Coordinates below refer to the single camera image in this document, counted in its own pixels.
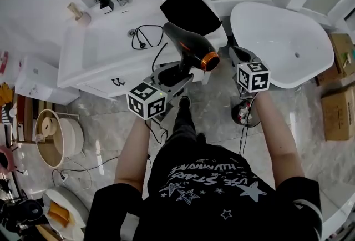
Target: black hair dryer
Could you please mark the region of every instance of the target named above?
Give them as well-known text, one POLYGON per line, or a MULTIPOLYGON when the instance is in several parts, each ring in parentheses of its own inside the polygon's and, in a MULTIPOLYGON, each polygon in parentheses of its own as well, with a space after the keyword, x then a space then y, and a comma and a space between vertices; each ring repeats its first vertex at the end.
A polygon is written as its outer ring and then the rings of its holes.
POLYGON ((203 71, 212 71, 218 65, 220 58, 204 36, 181 29, 170 22, 164 24, 163 31, 181 55, 180 75, 188 75, 192 66, 203 71))

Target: black t-shirt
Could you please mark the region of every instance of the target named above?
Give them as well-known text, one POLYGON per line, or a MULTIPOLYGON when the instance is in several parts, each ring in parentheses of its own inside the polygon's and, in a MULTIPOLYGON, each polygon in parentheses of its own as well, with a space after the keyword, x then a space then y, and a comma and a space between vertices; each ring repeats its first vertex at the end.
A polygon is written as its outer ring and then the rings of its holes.
POLYGON ((84 240, 320 240, 318 183, 273 190, 243 157, 178 138, 158 153, 149 197, 127 184, 96 192, 84 240))

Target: bathroom sink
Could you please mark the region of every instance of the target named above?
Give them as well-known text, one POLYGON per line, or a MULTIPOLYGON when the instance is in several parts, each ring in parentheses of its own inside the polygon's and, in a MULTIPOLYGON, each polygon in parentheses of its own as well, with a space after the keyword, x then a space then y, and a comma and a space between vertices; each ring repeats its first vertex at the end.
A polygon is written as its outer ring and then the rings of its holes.
MULTIPOLYGON (((78 25, 74 19, 68 21, 60 54, 58 86, 79 84, 118 68, 122 74, 141 71, 142 76, 147 76, 151 72, 151 64, 156 54, 166 42, 168 45, 159 55, 156 64, 179 61, 179 53, 165 34, 157 47, 147 44, 147 49, 136 50, 131 46, 130 30, 146 24, 163 26, 168 21, 159 8, 165 1, 131 0, 121 7, 113 0, 114 10, 108 14, 99 9, 99 4, 86 11, 92 18, 87 27, 78 25)), ((215 12, 211 0, 203 1, 215 12)), ((152 45, 159 43, 161 32, 159 27, 144 28, 144 33, 152 45)), ((205 37, 217 49, 227 43, 222 26, 205 37)), ((139 48, 136 38, 134 46, 139 48)))
POLYGON ((327 33, 300 13, 246 1, 233 8, 231 26, 238 46, 266 62, 278 87, 296 87, 333 64, 327 33))

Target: apriltag cube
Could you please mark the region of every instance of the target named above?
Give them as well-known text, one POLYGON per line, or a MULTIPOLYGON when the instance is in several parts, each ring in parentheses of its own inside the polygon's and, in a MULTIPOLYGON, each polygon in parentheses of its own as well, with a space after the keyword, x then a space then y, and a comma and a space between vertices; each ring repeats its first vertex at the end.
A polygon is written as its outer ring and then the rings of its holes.
POLYGON ((127 93, 128 108, 145 121, 165 111, 168 95, 145 82, 127 93))
POLYGON ((238 84, 249 93, 268 90, 270 70, 262 62, 241 63, 237 65, 238 84))

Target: drain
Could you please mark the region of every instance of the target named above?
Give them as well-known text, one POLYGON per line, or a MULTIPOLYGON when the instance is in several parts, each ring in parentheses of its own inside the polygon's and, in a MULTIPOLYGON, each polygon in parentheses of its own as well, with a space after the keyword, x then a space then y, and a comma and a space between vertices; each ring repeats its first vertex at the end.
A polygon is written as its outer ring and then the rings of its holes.
POLYGON ((131 38, 134 36, 134 33, 135 33, 135 29, 131 29, 128 31, 127 36, 131 38))

